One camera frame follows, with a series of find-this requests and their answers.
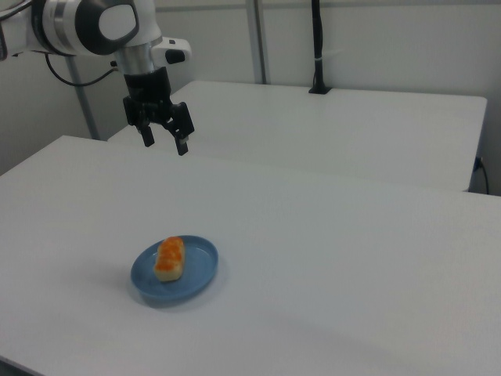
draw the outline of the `gray floor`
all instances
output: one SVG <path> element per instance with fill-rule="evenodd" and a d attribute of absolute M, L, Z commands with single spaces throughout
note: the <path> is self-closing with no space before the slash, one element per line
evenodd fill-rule
<path fill-rule="evenodd" d="M 30 374 L 0 361 L 0 376 L 30 376 Z"/>

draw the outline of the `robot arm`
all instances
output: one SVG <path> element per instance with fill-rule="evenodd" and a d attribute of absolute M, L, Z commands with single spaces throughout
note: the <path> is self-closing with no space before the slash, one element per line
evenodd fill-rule
<path fill-rule="evenodd" d="M 173 104 L 166 67 L 191 57 L 189 43 L 163 38 L 153 0 L 26 0 L 0 12 L 0 61 L 25 51 L 62 56 L 114 54 L 129 96 L 128 123 L 145 146 L 150 122 L 175 138 L 179 155 L 194 131 L 185 103 Z"/>

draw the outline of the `white tabletop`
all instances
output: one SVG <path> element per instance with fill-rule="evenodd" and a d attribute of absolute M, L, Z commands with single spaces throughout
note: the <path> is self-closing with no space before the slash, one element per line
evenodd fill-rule
<path fill-rule="evenodd" d="M 307 88 L 202 81 L 172 100 L 188 104 L 193 155 L 455 191 L 470 185 L 486 106 L 471 96 L 316 96 Z M 167 131 L 152 128 L 153 148 L 175 150 Z M 143 145 L 130 126 L 110 142 Z"/>
<path fill-rule="evenodd" d="M 46 376 L 501 373 L 501 201 L 62 138 L 0 177 L 0 356 Z M 129 282 L 211 240 L 200 295 Z"/>

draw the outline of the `orange topping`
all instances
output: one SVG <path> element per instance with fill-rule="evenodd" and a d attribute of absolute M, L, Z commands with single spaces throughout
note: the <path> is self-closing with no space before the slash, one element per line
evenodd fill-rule
<path fill-rule="evenodd" d="M 169 237 L 158 247 L 156 270 L 173 270 L 182 261 L 183 243 L 180 237 Z"/>

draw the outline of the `black pole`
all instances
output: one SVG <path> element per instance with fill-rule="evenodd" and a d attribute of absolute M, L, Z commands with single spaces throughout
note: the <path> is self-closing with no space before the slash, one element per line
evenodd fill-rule
<path fill-rule="evenodd" d="M 315 78 L 313 79 L 313 87 L 310 89 L 311 94 L 327 94 L 330 88 L 326 87 L 323 82 L 323 29 L 322 17 L 320 16 L 320 0 L 312 0 L 312 16 L 313 16 L 313 46 L 315 48 Z"/>

